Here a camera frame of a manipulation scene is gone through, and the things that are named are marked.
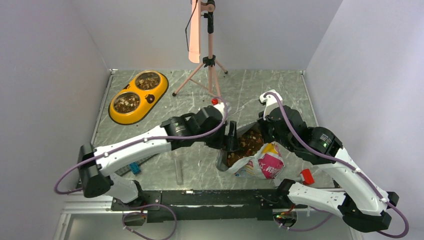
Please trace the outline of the pet food bag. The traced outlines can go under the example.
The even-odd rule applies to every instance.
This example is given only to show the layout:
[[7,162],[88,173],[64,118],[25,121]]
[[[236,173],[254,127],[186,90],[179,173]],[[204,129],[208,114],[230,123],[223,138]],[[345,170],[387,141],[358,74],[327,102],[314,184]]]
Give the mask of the pet food bag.
[[[259,124],[252,122],[237,129],[237,138],[248,130],[259,131]],[[238,160],[233,166],[227,166],[226,151],[221,150],[216,159],[216,168],[220,172],[241,178],[274,179],[285,167],[282,155],[276,142],[264,143],[253,156]]]

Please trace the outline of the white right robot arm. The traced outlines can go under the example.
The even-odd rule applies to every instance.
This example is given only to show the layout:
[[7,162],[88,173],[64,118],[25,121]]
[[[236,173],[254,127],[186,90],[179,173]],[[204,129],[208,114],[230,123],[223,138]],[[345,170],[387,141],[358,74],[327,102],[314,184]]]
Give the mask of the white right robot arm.
[[330,175],[344,190],[326,191],[284,179],[275,195],[280,207],[307,205],[324,210],[363,233],[382,233],[389,228],[392,217],[387,210],[396,207],[399,196],[374,184],[329,129],[307,126],[300,113],[286,105],[266,108],[257,123],[264,142],[279,143]]

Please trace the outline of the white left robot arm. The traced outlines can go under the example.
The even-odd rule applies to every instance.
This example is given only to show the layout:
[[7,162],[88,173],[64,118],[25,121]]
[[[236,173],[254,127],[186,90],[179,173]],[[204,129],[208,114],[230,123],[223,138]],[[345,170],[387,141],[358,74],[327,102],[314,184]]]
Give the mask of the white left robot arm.
[[144,203],[141,185],[116,171],[137,160],[171,152],[202,142],[212,149],[232,148],[225,134],[228,107],[223,103],[201,108],[197,113],[171,117],[151,130],[127,140],[100,147],[87,143],[80,147],[78,173],[84,197],[102,195],[119,199],[129,209]]

